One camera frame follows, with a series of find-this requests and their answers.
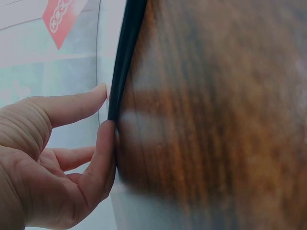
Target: wooden surface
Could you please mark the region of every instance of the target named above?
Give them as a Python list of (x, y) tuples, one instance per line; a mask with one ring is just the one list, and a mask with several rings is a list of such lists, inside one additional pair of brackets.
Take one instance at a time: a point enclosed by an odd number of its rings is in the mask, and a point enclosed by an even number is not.
[(119, 230), (307, 229), (307, 2), (149, 0), (118, 128)]

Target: skin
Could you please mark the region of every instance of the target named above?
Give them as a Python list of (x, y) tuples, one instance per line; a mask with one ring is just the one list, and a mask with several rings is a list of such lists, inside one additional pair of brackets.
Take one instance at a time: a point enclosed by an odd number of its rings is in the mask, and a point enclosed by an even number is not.
[[(105, 100), (102, 84), (84, 94), (31, 97), (0, 109), (0, 229), (69, 229), (108, 197), (114, 122), (99, 127), (96, 146), (45, 148), (53, 128), (95, 114)], [(89, 161), (83, 174), (65, 174)]]

